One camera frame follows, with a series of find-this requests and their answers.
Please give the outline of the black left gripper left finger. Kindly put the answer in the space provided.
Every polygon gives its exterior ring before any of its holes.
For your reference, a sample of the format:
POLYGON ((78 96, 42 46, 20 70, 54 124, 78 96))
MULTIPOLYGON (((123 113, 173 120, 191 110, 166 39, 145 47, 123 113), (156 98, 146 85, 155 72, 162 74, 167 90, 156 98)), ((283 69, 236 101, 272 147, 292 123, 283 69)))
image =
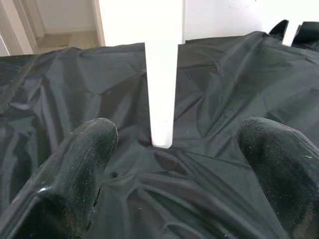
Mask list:
POLYGON ((67 136, 25 183, 0 219, 3 239, 79 239, 87 231, 100 181, 118 143, 106 118, 67 136))

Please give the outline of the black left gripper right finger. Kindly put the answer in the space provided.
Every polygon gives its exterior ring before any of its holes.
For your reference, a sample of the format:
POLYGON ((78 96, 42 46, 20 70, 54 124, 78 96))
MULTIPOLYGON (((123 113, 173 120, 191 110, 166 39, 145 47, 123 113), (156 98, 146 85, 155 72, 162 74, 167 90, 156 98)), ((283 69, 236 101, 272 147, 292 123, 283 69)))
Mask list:
POLYGON ((289 237, 317 239, 318 147, 300 131, 258 117, 242 122, 238 144, 289 237))

